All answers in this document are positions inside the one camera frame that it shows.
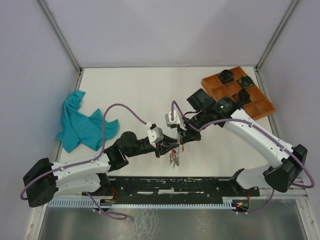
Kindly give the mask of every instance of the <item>white floor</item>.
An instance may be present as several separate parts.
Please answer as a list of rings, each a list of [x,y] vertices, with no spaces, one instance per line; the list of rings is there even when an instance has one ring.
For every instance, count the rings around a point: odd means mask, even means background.
[[[183,112],[192,111],[187,98],[201,88],[202,78],[230,67],[138,67],[86,68],[80,90],[86,92],[80,112],[90,116],[97,108],[103,112],[114,103],[122,103],[135,111],[144,121],[155,123],[164,134],[177,136],[176,129],[166,125],[165,114],[176,100]],[[253,67],[243,67],[257,84]],[[118,119],[118,135],[106,142],[109,147],[125,131],[132,131],[138,139],[147,136],[147,128],[122,107],[113,108],[107,121]],[[271,132],[268,118],[257,121]],[[201,132],[200,142],[184,145],[180,166],[169,165],[169,154],[156,158],[153,153],[130,157],[129,165],[113,171],[112,176],[232,176],[238,169],[256,168],[267,161],[246,142],[219,126]],[[60,161],[68,162],[95,155],[96,152],[80,144],[71,153],[62,151]]]

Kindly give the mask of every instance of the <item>purple cable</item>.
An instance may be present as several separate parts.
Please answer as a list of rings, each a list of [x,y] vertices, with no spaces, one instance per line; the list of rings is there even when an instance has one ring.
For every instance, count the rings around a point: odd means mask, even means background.
[[[114,219],[114,220],[125,220],[127,219],[127,215],[121,212],[115,212],[115,211],[104,211],[99,204],[96,202],[96,200],[91,196],[91,194],[87,191],[84,192],[85,194],[87,194],[89,196],[89,198],[93,201],[94,205],[101,211],[101,213],[103,213],[104,215],[106,215],[107,217]]]
[[[69,165],[66,165],[63,167],[63,169],[68,169],[68,168],[71,168],[71,167],[75,167],[75,166],[79,166],[79,165],[82,165],[82,164],[88,164],[88,163],[91,163],[92,161],[95,161],[97,160],[98,158],[100,158],[102,156],[102,154],[104,153],[104,150],[105,150],[105,143],[106,143],[106,140],[105,140],[105,119],[106,119],[106,116],[107,116],[107,113],[109,112],[109,110],[115,106],[121,106],[121,107],[124,107],[125,109],[127,109],[130,113],[132,113],[141,123],[143,123],[144,125],[147,124],[147,122],[143,121],[130,107],[122,104],[122,103],[115,103],[115,104],[112,104],[111,106],[109,106],[105,112],[104,112],[104,115],[103,115],[103,118],[102,118],[102,125],[101,125],[101,129],[102,129],[102,148],[101,148],[101,151],[100,153],[94,157],[93,159],[90,159],[90,160],[86,160],[86,161],[82,161],[82,162],[77,162],[77,163],[72,163],[72,164],[69,164]],[[49,174],[52,174],[52,173],[55,173],[57,171],[62,171],[62,168],[61,167],[58,167],[56,169],[53,169],[53,170],[50,170],[50,171],[47,171],[43,174],[41,174],[40,176],[37,176],[35,179],[33,179],[31,182],[29,182],[25,187],[24,189],[22,190],[22,192],[20,193],[20,199],[21,200],[28,200],[28,198],[24,197],[24,194],[25,192],[27,191],[28,188],[30,188],[30,186],[32,184],[34,184],[36,181],[38,181],[39,179],[42,179],[43,177],[49,175]],[[116,219],[116,220],[123,220],[123,218],[116,218],[116,217],[112,217],[112,216],[109,216],[108,217],[112,218],[112,219]]]
[[[181,114],[181,116],[183,116],[184,114],[182,113],[178,103],[173,100],[172,103],[171,103],[171,121],[173,121],[175,119],[175,116],[174,116],[174,109],[175,109],[175,106],[176,108],[178,109],[179,113]]]

